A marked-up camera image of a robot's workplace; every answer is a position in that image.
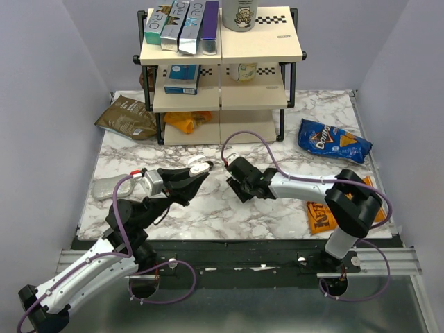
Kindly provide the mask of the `white earbud charging case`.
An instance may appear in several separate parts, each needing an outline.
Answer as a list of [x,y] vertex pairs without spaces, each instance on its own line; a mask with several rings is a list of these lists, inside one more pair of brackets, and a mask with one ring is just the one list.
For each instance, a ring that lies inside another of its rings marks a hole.
[[190,176],[196,176],[198,174],[210,171],[206,161],[209,160],[207,160],[207,158],[204,155],[197,155],[190,158],[187,162]]

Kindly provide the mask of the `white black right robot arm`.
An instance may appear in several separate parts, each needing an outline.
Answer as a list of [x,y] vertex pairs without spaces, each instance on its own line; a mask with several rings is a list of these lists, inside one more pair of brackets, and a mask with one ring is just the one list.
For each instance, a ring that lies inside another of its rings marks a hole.
[[227,183],[243,203],[251,198],[292,198],[330,209],[337,227],[319,255],[321,267],[329,272],[343,266],[344,257],[358,239],[367,236],[382,207],[378,193],[349,169],[326,178],[286,176],[276,168],[260,171],[235,153],[224,165],[230,174]]

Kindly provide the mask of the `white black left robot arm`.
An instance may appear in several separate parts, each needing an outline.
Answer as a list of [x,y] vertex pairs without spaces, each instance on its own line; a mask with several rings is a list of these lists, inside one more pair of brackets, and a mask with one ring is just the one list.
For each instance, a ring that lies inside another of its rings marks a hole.
[[18,295],[24,308],[17,331],[29,320],[34,332],[61,332],[71,313],[107,285],[129,275],[157,274],[159,262],[146,229],[173,204],[186,207],[210,174],[204,162],[182,169],[140,169],[122,177],[112,192],[109,228],[81,257],[38,286]]

